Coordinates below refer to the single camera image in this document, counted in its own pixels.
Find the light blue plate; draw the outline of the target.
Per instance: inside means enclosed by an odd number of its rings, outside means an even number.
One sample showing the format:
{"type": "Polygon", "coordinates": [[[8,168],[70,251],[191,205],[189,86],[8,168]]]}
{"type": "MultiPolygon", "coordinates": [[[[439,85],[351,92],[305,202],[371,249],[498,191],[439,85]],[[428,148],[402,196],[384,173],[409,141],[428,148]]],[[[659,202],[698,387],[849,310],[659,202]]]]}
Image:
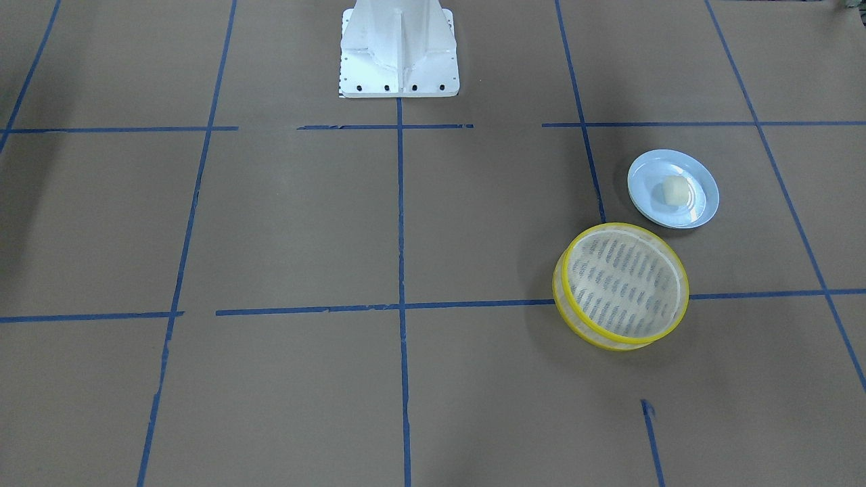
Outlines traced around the light blue plate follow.
{"type": "Polygon", "coordinates": [[[650,221],[675,230],[705,225],[719,209],[720,191],[701,162],[677,150],[652,150],[627,175],[631,202],[650,221]]]}

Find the white steamed bun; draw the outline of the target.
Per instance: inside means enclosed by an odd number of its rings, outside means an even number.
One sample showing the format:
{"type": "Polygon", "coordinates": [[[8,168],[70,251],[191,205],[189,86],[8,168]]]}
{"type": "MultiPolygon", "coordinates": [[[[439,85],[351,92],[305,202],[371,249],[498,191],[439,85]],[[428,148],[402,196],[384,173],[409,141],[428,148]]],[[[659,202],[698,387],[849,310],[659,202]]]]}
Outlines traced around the white steamed bun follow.
{"type": "Polygon", "coordinates": [[[690,199],[689,180],[681,175],[667,176],[662,182],[662,197],[666,206],[686,206],[690,199]]]}

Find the yellow rimmed steamer basket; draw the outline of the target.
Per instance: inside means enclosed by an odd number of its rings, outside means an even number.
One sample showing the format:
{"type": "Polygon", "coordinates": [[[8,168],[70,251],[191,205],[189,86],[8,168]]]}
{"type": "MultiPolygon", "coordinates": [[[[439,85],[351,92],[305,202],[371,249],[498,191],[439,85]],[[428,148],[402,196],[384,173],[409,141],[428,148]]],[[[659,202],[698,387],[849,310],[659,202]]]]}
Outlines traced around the yellow rimmed steamer basket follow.
{"type": "Polygon", "coordinates": [[[557,260],[551,292],[560,317],[585,342],[626,352],[666,337],[689,308],[689,280],[677,253],[637,225],[582,231],[557,260]]]}

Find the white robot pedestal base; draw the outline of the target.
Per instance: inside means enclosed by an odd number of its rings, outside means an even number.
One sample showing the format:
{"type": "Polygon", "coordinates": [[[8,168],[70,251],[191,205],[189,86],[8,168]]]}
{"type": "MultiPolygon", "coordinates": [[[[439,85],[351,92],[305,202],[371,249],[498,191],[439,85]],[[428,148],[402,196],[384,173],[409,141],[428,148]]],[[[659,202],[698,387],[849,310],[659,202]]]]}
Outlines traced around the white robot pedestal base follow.
{"type": "Polygon", "coordinates": [[[340,97],[433,98],[459,92],[455,19],[439,1],[357,1],[342,12],[340,97]]]}

